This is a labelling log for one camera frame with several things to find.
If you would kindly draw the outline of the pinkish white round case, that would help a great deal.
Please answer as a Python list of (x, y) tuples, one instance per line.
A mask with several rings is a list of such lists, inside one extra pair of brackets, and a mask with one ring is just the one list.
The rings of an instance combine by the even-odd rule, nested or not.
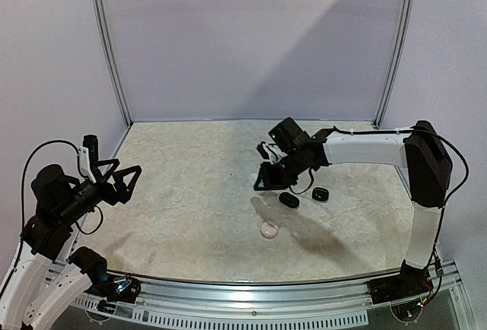
[(279, 234), (279, 229), (269, 222), (263, 222), (260, 228), (260, 234), (264, 239), (273, 240)]

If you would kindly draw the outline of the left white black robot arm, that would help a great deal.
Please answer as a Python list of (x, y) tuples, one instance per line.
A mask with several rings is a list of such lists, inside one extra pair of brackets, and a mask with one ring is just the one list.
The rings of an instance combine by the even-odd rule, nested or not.
[(85, 180), (68, 176), (58, 164), (44, 167), (31, 183), (36, 214), (21, 232), (19, 253), (1, 288), (3, 329), (48, 329), (69, 305), (88, 292), (109, 303), (134, 303), (141, 283), (130, 274), (107, 272), (107, 260), (81, 246), (67, 259), (61, 274), (38, 296), (33, 293), (45, 278), (73, 232), (73, 226), (101, 202), (125, 204), (132, 197), (139, 166), (119, 170), (117, 159), (91, 165)]

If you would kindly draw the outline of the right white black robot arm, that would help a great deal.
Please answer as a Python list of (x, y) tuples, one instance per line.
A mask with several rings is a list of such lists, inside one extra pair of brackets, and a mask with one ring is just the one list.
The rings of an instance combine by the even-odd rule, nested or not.
[(270, 143), (263, 141), (257, 146), (264, 161), (253, 184), (256, 191), (290, 189), (303, 172), (338, 164), (376, 164), (406, 170), (414, 207), (412, 234), (403, 261), (407, 269), (394, 278), (393, 289), (399, 296), (408, 297), (422, 286), (419, 270), (425, 269), (434, 255), (445, 206), (469, 177), (466, 167), (463, 179), (450, 187), (454, 165), (448, 152), (459, 153), (453, 144), (425, 120), (409, 128), (354, 131), (332, 127), (309, 135), (287, 117), (269, 131), (269, 137)]

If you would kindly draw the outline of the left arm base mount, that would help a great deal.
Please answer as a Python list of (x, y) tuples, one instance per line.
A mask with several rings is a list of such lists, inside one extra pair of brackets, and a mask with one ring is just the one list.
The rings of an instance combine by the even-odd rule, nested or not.
[(91, 281), (86, 293), (102, 297), (108, 302), (135, 303), (142, 286), (131, 274), (119, 277), (109, 274), (107, 260), (88, 247), (82, 246), (68, 257), (68, 263), (76, 265)]

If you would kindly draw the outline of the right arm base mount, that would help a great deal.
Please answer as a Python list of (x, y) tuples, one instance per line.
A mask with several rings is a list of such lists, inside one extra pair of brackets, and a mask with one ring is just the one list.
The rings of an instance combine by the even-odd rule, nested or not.
[(426, 303), (431, 302), (441, 288), (444, 274), (441, 259), (437, 255), (433, 256), (433, 262), (438, 277), (438, 285), (436, 287), (433, 285), (428, 267), (415, 268), (403, 260), (399, 274), (372, 279), (367, 282), (368, 294), (371, 296), (372, 303), (385, 303), (420, 294), (427, 294), (427, 296), (421, 300), (419, 306), (424, 306)]

